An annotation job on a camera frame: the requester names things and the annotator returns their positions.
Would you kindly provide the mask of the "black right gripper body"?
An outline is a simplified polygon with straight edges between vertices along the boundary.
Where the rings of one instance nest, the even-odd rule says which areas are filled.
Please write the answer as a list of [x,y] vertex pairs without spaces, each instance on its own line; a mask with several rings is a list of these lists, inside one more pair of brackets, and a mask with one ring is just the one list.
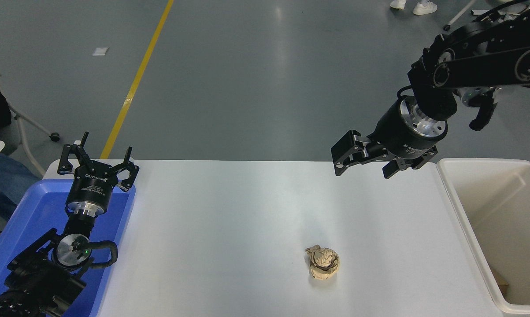
[[378,121],[370,139],[394,156],[413,160],[438,142],[438,121],[424,114],[416,100],[398,100]]

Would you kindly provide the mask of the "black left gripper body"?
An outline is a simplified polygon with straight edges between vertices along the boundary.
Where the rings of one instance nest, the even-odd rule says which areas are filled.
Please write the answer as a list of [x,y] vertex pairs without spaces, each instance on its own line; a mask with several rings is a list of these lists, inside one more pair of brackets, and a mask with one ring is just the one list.
[[66,208],[76,211],[78,205],[89,203],[97,207],[97,211],[107,211],[112,191],[117,178],[110,172],[111,165],[94,161],[92,167],[81,165],[76,168],[74,182],[66,200]]

